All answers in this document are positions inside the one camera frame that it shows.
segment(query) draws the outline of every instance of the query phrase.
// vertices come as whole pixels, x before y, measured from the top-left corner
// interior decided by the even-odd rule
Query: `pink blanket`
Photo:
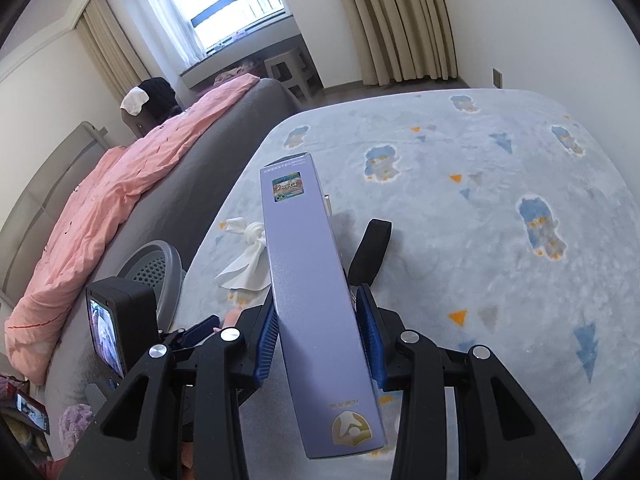
[[[259,79],[246,74],[213,89],[185,113],[129,148],[113,148],[65,206],[24,297],[4,323],[9,360],[44,384],[66,316],[118,229],[146,190]]]

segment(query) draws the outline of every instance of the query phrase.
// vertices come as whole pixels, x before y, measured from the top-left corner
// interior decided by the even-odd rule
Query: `gold logo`
[[[369,440],[371,428],[367,419],[354,412],[342,412],[335,417],[332,424],[334,444],[356,447],[359,443]]]

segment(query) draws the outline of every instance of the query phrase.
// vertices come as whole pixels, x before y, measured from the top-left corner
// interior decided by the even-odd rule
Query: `wall outlet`
[[[497,71],[494,68],[494,86],[496,88],[502,88],[502,72]]]

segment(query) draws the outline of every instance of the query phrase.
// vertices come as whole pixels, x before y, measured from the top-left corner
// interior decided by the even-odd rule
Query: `white towel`
[[[136,116],[142,110],[142,105],[147,101],[149,101],[148,94],[142,88],[136,86],[124,96],[120,108],[126,110],[129,115]]]
[[[269,259],[264,252],[267,241],[264,237],[264,224],[254,222],[247,225],[244,218],[231,218],[226,221],[227,231],[241,234],[249,245],[225,270],[216,276],[215,282],[223,288],[244,288],[244,290],[263,290],[271,284]]]

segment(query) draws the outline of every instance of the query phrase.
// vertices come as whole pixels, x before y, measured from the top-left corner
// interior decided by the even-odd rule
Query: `wooden floor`
[[[301,99],[302,106],[305,110],[313,108],[321,108],[323,106],[344,103],[348,101],[357,101],[369,97],[378,97],[381,95],[402,94],[406,92],[423,92],[425,90],[452,90],[457,88],[468,88],[460,79],[419,79],[414,81],[403,81],[401,83],[390,83],[386,86],[363,86],[356,85],[356,88],[344,90],[316,90],[311,101]]]

